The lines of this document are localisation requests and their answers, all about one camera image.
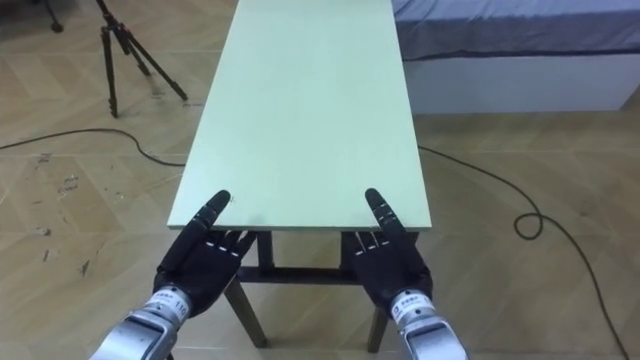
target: floor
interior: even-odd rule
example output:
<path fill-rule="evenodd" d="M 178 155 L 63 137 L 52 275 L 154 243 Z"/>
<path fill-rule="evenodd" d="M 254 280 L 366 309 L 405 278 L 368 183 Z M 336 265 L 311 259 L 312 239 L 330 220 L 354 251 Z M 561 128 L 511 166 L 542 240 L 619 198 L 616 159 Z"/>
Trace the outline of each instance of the floor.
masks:
<path fill-rule="evenodd" d="M 116 49 L 121 117 L 107 111 L 92 1 L 44 10 L 0 3 L 0 146 L 84 127 L 117 127 L 169 161 L 184 161 L 235 0 L 107 1 L 189 94 Z M 616 113 L 417 117 L 421 144 L 497 172 L 527 191 L 584 248 L 628 351 L 640 359 L 640 92 Z M 423 154 L 434 229 L 419 248 L 435 301 L 474 359 L 621 359 L 571 245 L 547 227 L 520 240 L 518 194 Z M 180 169 L 139 156 L 125 138 L 72 135 L 0 151 L 0 353 L 83 359 L 149 296 L 176 233 L 164 224 Z M 524 224 L 528 230 L 532 224 Z M 337 264 L 337 234 L 276 234 L 283 265 Z M 248 263 L 255 263 L 250 253 Z M 271 340 L 256 351 L 221 299 L 180 332 L 176 359 L 405 359 L 393 329 L 364 352 L 372 306 L 355 287 L 247 285 Z"/>

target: table leg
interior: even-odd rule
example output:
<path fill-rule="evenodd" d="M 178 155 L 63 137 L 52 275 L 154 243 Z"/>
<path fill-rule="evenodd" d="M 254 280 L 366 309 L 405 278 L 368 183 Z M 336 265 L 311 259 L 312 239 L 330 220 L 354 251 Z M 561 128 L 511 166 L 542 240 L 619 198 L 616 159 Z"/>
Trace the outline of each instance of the table leg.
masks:
<path fill-rule="evenodd" d="M 270 270 L 274 267 L 273 238 L 269 231 L 258 232 L 258 267 L 260 270 Z"/>
<path fill-rule="evenodd" d="M 257 348 L 266 348 L 268 346 L 267 337 L 264 335 L 262 326 L 260 326 L 260 322 L 238 279 L 231 281 L 227 290 L 224 292 L 224 296 L 229 301 L 229 304 L 231 304 L 231 308 L 233 308 L 236 316 L 238 316 L 242 327 L 244 327 L 249 338 L 251 338 L 253 345 Z"/>
<path fill-rule="evenodd" d="M 345 245 L 345 242 L 355 237 L 356 233 L 354 232 L 340 233 L 340 270 L 353 270 L 353 266 L 351 265 L 351 256 L 348 254 L 349 248 Z"/>
<path fill-rule="evenodd" d="M 373 322 L 371 323 L 371 330 L 369 330 L 369 339 L 367 340 L 367 351 L 370 353 L 377 353 L 380 350 L 380 343 L 382 343 L 382 337 L 387 329 L 387 323 L 389 318 L 380 309 L 376 308 L 373 313 Z"/>

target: robotic hand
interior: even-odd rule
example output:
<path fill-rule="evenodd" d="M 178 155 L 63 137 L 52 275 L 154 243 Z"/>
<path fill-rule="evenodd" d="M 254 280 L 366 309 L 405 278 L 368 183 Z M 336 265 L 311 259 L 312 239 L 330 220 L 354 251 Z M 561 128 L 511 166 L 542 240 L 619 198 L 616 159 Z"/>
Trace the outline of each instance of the robotic hand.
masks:
<path fill-rule="evenodd" d="M 256 239 L 254 232 L 212 231 L 229 199 L 220 191 L 185 226 L 158 266 L 149 301 L 116 325 L 90 360 L 172 359 L 180 327 L 220 297 Z"/>
<path fill-rule="evenodd" d="M 356 276 L 373 303 L 392 317 L 414 360 L 466 360 L 467 354 L 431 302 L 429 268 L 402 223 L 375 189 L 365 193 L 381 232 L 347 240 Z"/>

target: power cord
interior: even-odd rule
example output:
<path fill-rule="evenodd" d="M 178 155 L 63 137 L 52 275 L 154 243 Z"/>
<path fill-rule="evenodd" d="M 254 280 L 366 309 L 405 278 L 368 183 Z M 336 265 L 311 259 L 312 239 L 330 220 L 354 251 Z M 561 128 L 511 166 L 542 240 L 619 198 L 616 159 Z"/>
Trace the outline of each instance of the power cord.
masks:
<path fill-rule="evenodd" d="M 185 164 L 172 163 L 172 162 L 163 161 L 163 160 L 155 158 L 154 156 L 152 156 L 149 153 L 147 153 L 144 150 L 142 150 L 142 147 L 140 146 L 140 142 L 138 141 L 138 139 L 135 136 L 129 134 L 128 132 L 126 132 L 124 130 L 113 129 L 113 128 L 89 128 L 89 129 L 63 131 L 63 132 L 59 132 L 59 133 L 54 133 L 54 134 L 49 134 L 49 135 L 39 136 L 39 137 L 32 138 L 32 139 L 19 141 L 19 142 L 16 142 L 16 143 L 13 143 L 13 144 L 9 144 L 9 145 L 3 145 L 3 146 L 0 146 L 0 150 L 10 149 L 10 148 L 13 148 L 13 147 L 30 144 L 32 142 L 36 142 L 36 141 L 40 141 L 40 140 L 52 139 L 52 138 L 56 138 L 56 137 L 60 137 L 60 136 L 71 135 L 71 134 L 79 134 L 79 133 L 107 133 L 107 134 L 122 135 L 122 136 L 128 137 L 129 139 L 131 139 L 136 144 L 136 149 L 138 149 L 138 152 L 142 156 L 146 157 L 147 159 L 149 159 L 149 160 L 151 160 L 151 161 L 153 161 L 155 163 L 158 163 L 158 164 L 164 165 L 164 166 L 173 166 L 173 167 L 184 167 L 185 166 Z"/>
<path fill-rule="evenodd" d="M 602 291 L 600 290 L 600 285 L 598 283 L 598 279 L 596 278 L 596 274 L 593 271 L 593 268 L 591 267 L 591 263 L 589 262 L 589 259 L 587 259 L 587 256 L 585 255 L 584 251 L 582 251 L 582 248 L 580 247 L 580 245 L 578 245 L 578 242 L 576 241 L 576 239 L 573 238 L 573 236 L 571 236 L 571 234 L 569 234 L 569 232 L 562 226 L 560 225 L 560 223 L 551 218 L 550 216 L 547 216 L 543 213 L 540 212 L 540 209 L 538 208 L 538 205 L 536 205 L 536 203 L 531 199 L 531 197 L 529 197 L 529 195 L 527 195 L 527 193 L 524 192 L 524 190 L 520 189 L 517 185 L 515 185 L 514 183 L 510 182 L 509 180 L 506 180 L 494 173 L 491 173 L 487 170 L 484 170 L 482 168 L 479 168 L 475 165 L 469 164 L 467 162 L 464 162 L 460 159 L 456 159 L 455 157 L 451 156 L 451 155 L 447 155 L 444 153 L 441 153 L 437 150 L 434 149 L 430 149 L 428 147 L 425 146 L 421 146 L 418 145 L 418 149 L 422 150 L 422 151 L 426 151 L 429 152 L 431 154 L 443 157 L 447 160 L 453 161 L 459 165 L 468 167 L 470 169 L 473 169 L 475 171 L 478 171 L 484 175 L 487 175 L 495 180 L 500 181 L 501 183 L 509 186 L 510 188 L 512 188 L 513 190 L 517 191 L 520 195 L 522 195 L 523 198 L 525 198 L 527 200 L 527 202 L 531 205 L 531 207 L 533 208 L 532 212 L 528 212 L 528 213 L 524 213 L 522 215 L 519 215 L 518 217 L 515 218 L 515 220 L 513 221 L 513 229 L 515 230 L 516 234 L 518 234 L 518 236 L 520 236 L 520 238 L 522 238 L 523 240 L 527 240 L 527 241 L 531 241 L 531 240 L 535 240 L 538 237 L 540 237 L 540 235 L 542 234 L 542 231 L 544 230 L 544 222 L 547 221 L 549 223 L 551 223 L 553 226 L 555 226 L 558 230 L 560 230 L 564 236 L 566 236 L 566 238 L 569 240 L 569 242 L 571 242 L 571 244 L 573 245 L 573 247 L 576 249 L 576 251 L 578 252 L 578 255 L 580 255 L 580 258 L 582 259 L 582 262 L 584 262 L 585 267 L 587 268 L 587 271 L 589 272 L 589 276 L 591 277 L 591 282 L 593 283 L 593 288 L 596 291 L 596 296 L 598 297 L 598 304 L 600 305 L 600 311 L 602 312 L 602 315 L 604 316 L 604 319 L 607 322 L 607 326 L 609 327 L 609 330 L 611 331 L 611 334 L 613 335 L 613 338 L 616 342 L 616 345 L 618 346 L 618 349 L 620 350 L 620 353 L 622 354 L 622 357 L 625 360 L 630 360 L 631 358 L 629 357 L 629 353 L 627 353 L 627 349 L 624 347 L 624 344 L 622 343 L 622 340 L 620 339 L 620 335 L 618 334 L 615 326 L 613 326 L 613 321 L 611 321 L 611 317 L 609 316 L 609 311 L 607 310 L 607 307 L 604 303 L 604 298 L 602 296 Z M 522 230 L 520 229 L 520 222 L 524 219 L 527 218 L 536 218 L 538 219 L 538 229 L 533 233 L 533 235 L 526 235 L 522 232 Z"/>
<path fill-rule="evenodd" d="M 147 159 L 158 163 L 160 165 L 165 165 L 165 166 L 172 166 L 172 167 L 184 167 L 185 164 L 182 163 L 172 163 L 172 162 L 167 162 L 167 161 L 163 161 L 160 159 L 157 159 L 155 157 L 153 157 L 152 155 L 148 154 L 147 152 L 145 152 L 142 147 L 140 146 L 140 142 L 138 141 L 138 139 L 131 135 L 130 133 L 124 131 L 124 130 L 119 130 L 119 129 L 113 129 L 113 128 L 89 128 L 89 129 L 80 129 L 80 130 L 70 130 L 70 131 L 63 131 L 63 132 L 59 132 L 59 133 L 54 133 L 54 134 L 49 134 L 49 135 L 44 135 L 44 136 L 40 136 L 40 137 L 36 137 L 36 138 L 32 138 L 32 139 L 28 139 L 28 140 L 23 140 L 23 141 L 19 141 L 13 144 L 9 144 L 9 145 L 3 145 L 0 146 L 0 150 L 5 150 L 5 149 L 9 149 L 9 148 L 13 148 L 13 147 L 17 147 L 17 146 L 21 146 L 21 145 L 25 145 L 25 144 L 30 144 L 36 141 L 40 141 L 40 140 L 45 140 L 45 139 L 51 139 L 51 138 L 56 138 L 56 137 L 60 137 L 60 136 L 65 136 L 65 135 L 71 135 L 71 134 L 78 134 L 78 133 L 108 133 L 108 134 L 116 134 L 116 135 L 121 135 L 121 136 L 125 136 L 129 139 L 131 139 L 135 145 L 136 145 L 136 149 L 138 150 L 138 152 L 146 157 Z M 569 240 L 569 242 L 571 243 L 571 245 L 573 245 L 573 247 L 576 249 L 576 251 L 578 252 L 578 255 L 580 256 L 580 258 L 582 259 L 582 261 L 584 262 L 585 267 L 587 268 L 587 271 L 589 272 L 589 276 L 591 277 L 591 282 L 593 283 L 593 287 L 596 291 L 596 296 L 598 298 L 598 304 L 600 306 L 600 311 L 602 312 L 602 315 L 604 316 L 604 319 L 607 322 L 607 326 L 609 327 L 609 330 L 611 331 L 611 334 L 613 335 L 613 338 L 618 346 L 618 349 L 620 350 L 620 353 L 622 354 L 622 357 L 625 360 L 630 360 L 631 358 L 629 357 L 629 354 L 627 353 L 626 348 L 624 347 L 624 344 L 622 343 L 622 340 L 620 339 L 620 335 L 618 334 L 615 326 L 613 325 L 613 321 L 611 321 L 611 317 L 609 316 L 609 311 L 607 310 L 607 307 L 604 303 L 604 298 L 602 296 L 602 291 L 600 290 L 600 285 L 598 283 L 598 279 L 596 278 L 595 272 L 593 271 L 593 268 L 591 267 L 591 263 L 589 262 L 589 259 L 587 258 L 587 256 L 585 255 L 584 251 L 582 251 L 582 248 L 580 247 L 580 245 L 578 244 L 578 242 L 573 238 L 573 236 L 571 236 L 571 234 L 569 234 L 569 232 L 562 226 L 560 225 L 560 223 L 551 218 L 550 216 L 547 216 L 543 213 L 540 212 L 540 208 L 538 208 L 538 205 L 536 205 L 536 203 L 531 199 L 531 197 L 529 197 L 529 195 L 527 195 L 527 193 L 524 192 L 524 190 L 520 189 L 517 185 L 513 184 L 512 182 L 510 182 L 509 180 L 506 180 L 492 172 L 489 172 L 487 170 L 484 170 L 482 168 L 479 168 L 475 165 L 469 164 L 465 161 L 459 160 L 451 155 L 447 155 L 444 154 L 442 152 L 439 152 L 437 150 L 425 147 L 425 146 L 421 146 L 418 145 L 418 149 L 422 150 L 422 151 L 426 151 L 429 152 L 431 154 L 440 156 L 442 158 L 445 158 L 447 160 L 453 161 L 459 165 L 462 165 L 464 167 L 473 169 L 475 171 L 478 171 L 486 176 L 489 176 L 495 180 L 498 180 L 499 182 L 509 186 L 510 188 L 512 188 L 513 190 L 515 190 L 516 192 L 518 192 L 520 195 L 522 195 L 523 198 L 525 198 L 525 200 L 527 200 L 527 202 L 531 205 L 531 207 L 533 208 L 532 212 L 528 212 L 528 213 L 524 213 L 519 215 L 518 217 L 515 218 L 515 220 L 513 221 L 513 229 L 515 230 L 516 234 L 518 234 L 518 236 L 520 238 L 522 238 L 523 240 L 527 240 L 527 241 L 531 241 L 531 240 L 535 240 L 538 237 L 540 237 L 540 235 L 542 234 L 542 231 L 544 230 L 544 222 L 547 221 L 549 223 L 551 223 L 553 226 L 555 226 L 558 230 L 560 230 L 565 236 L 566 238 Z M 532 234 L 532 235 L 527 235 L 525 233 L 522 232 L 522 230 L 520 229 L 520 222 L 524 219 L 527 218 L 536 218 L 538 220 L 538 228 L 537 230 Z"/>

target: light green tabletop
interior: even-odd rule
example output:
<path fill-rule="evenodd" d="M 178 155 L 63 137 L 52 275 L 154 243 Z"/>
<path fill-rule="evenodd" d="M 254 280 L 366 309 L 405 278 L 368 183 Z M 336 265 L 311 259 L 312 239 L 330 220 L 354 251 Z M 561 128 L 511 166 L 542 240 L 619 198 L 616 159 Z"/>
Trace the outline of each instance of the light green tabletop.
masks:
<path fill-rule="evenodd" d="M 431 226 L 390 0 L 240 0 L 168 225 L 375 226 L 374 187 Z"/>

